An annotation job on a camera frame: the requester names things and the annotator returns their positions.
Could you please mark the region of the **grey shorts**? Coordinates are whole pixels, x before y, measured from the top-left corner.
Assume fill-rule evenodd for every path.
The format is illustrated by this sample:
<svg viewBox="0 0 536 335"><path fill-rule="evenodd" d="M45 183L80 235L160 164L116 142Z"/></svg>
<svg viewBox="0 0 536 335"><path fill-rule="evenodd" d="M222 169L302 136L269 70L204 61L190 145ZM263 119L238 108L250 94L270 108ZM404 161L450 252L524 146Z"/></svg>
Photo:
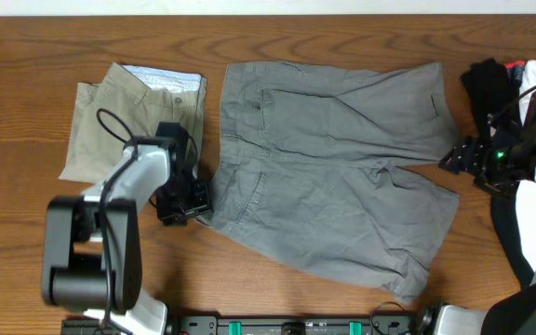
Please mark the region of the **grey shorts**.
<svg viewBox="0 0 536 335"><path fill-rule="evenodd" d="M440 63L385 74L233 63L220 117L205 225L287 266L399 302L424 291L459 206L455 193L413 171L458 138Z"/></svg>

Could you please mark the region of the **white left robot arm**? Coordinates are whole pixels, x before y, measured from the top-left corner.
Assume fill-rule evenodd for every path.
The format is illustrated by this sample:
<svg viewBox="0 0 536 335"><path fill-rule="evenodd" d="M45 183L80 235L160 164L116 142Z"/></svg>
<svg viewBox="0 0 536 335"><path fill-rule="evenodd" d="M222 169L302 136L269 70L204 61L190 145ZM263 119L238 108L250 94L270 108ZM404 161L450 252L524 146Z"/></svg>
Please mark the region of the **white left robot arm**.
<svg viewBox="0 0 536 335"><path fill-rule="evenodd" d="M91 318L85 334L177 334L168 306L142 286L138 217L153 203L166 226L211 209L187 153L188 135L134 137L101 182L47 206L41 296Z"/></svg>

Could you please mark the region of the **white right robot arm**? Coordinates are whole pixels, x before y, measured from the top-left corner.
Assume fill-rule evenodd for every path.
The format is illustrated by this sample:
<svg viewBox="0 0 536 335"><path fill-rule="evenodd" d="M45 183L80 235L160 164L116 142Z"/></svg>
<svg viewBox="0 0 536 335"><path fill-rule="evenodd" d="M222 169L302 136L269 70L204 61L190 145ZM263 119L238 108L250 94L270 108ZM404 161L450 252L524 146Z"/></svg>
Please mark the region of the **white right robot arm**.
<svg viewBox="0 0 536 335"><path fill-rule="evenodd" d="M464 170L483 189L513 200L515 234L509 242L531 267L532 277L516 294L497 302L487 312L440 304L415 321L417 334L536 334L536 135L510 147L478 146L461 160L451 152L440 162L450 170Z"/></svg>

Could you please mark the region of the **khaki shorts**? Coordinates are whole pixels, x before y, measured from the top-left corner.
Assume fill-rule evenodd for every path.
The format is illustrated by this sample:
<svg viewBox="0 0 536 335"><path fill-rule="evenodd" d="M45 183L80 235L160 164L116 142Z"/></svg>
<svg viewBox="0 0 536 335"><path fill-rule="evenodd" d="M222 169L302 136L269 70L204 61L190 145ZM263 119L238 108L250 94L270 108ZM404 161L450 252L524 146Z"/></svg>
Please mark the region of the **khaki shorts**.
<svg viewBox="0 0 536 335"><path fill-rule="evenodd" d="M78 84L60 178L104 180L122 158L130 136L153 136L161 122L178 123L187 130L192 137L188 154L198 162L207 83L200 74L114 63L98 84Z"/></svg>

